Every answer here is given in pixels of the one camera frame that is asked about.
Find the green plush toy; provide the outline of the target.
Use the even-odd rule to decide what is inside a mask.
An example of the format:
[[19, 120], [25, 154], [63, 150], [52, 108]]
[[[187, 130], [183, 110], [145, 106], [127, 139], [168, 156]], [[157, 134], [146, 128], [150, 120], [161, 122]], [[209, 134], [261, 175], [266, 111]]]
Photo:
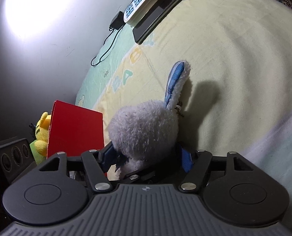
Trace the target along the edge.
[[35, 143], [36, 143], [36, 140], [33, 141], [32, 143], [30, 143], [30, 149], [32, 151], [32, 154], [33, 154], [33, 157], [34, 157], [36, 164], [39, 165], [46, 160], [46, 156], [43, 156], [40, 153], [38, 153], [38, 151], [35, 147]]

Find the red cardboard box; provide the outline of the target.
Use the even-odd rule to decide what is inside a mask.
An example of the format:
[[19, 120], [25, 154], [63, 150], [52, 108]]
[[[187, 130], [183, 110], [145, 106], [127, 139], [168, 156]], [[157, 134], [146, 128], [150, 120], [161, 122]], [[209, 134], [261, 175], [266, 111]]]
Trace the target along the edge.
[[58, 152], [80, 156], [104, 147], [103, 114], [60, 100], [51, 111], [47, 157]]

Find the white plush bunny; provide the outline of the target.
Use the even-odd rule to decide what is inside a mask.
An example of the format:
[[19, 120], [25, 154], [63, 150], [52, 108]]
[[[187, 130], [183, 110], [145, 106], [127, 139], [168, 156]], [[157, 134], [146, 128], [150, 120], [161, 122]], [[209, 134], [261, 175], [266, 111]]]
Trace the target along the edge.
[[191, 67], [176, 62], [169, 73], [164, 100], [148, 100], [119, 109], [108, 125], [108, 136], [115, 150], [126, 159], [116, 164], [120, 179], [145, 168], [167, 154], [178, 136], [178, 117], [184, 84]]

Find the yellow tiger plush toy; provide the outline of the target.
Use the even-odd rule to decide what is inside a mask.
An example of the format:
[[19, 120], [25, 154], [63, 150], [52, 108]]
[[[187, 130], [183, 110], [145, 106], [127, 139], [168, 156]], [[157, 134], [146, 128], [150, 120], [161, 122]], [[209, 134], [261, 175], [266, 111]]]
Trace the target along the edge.
[[40, 120], [36, 124], [35, 137], [36, 141], [34, 143], [36, 151], [46, 157], [47, 148], [49, 142], [49, 129], [51, 124], [51, 114], [44, 112], [41, 115]]

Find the yellow baby bed sheet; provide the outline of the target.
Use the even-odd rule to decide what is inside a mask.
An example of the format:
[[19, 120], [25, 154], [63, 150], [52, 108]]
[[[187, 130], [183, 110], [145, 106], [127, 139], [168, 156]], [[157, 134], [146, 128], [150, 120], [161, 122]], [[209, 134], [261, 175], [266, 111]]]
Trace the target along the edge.
[[184, 0], [141, 44], [123, 28], [101, 48], [76, 104], [107, 126], [126, 105], [162, 100], [186, 60], [179, 139], [189, 150], [241, 153], [290, 194], [292, 230], [292, 10], [276, 0]]

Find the black tablet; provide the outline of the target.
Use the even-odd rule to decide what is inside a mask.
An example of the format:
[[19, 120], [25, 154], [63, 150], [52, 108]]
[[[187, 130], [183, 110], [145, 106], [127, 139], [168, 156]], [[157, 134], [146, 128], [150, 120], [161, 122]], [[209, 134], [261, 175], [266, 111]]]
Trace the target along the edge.
[[180, 2], [181, 0], [158, 0], [133, 28], [135, 43], [141, 45], [163, 18]]

